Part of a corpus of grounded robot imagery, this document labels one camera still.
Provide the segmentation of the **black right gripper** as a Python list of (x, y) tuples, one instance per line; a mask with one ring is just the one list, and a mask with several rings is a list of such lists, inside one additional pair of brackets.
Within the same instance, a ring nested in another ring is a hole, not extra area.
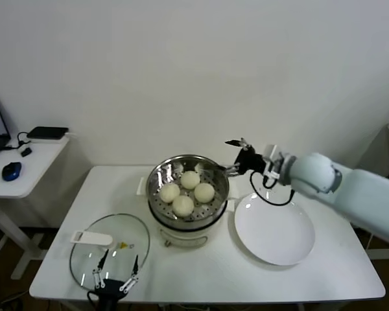
[(227, 177), (236, 177), (245, 174), (247, 171), (258, 172), (263, 174), (266, 163), (262, 155), (257, 154), (253, 146), (246, 142), (245, 139), (232, 139), (225, 142), (230, 146), (241, 148), (235, 160), (235, 164), (230, 166), (218, 165), (217, 170), (221, 171)]

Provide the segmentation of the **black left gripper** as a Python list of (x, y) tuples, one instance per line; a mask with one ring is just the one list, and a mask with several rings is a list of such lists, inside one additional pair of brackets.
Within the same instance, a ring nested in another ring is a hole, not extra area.
[(108, 249), (105, 251), (104, 255), (99, 260), (97, 267), (93, 269), (92, 274), (95, 285), (93, 293), (99, 297), (124, 297), (124, 291), (130, 291), (138, 282), (137, 274), (139, 273), (139, 255), (136, 256), (132, 269), (132, 274), (126, 282), (102, 278), (101, 272), (104, 267), (104, 263), (106, 261), (107, 256)]

